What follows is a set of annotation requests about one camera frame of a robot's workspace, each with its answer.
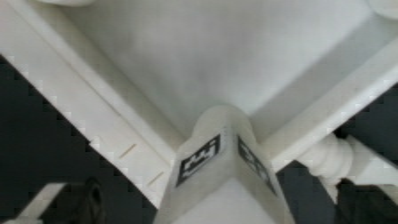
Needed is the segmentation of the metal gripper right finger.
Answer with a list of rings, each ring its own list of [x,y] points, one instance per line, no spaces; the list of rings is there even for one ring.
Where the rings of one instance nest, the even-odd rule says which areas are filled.
[[[334,224],[398,224],[398,204],[375,185],[338,184]]]

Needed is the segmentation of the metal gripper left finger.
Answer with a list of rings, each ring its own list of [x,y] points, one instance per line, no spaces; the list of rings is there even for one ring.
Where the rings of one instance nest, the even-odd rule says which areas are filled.
[[[11,224],[107,224],[98,180],[48,183]]]

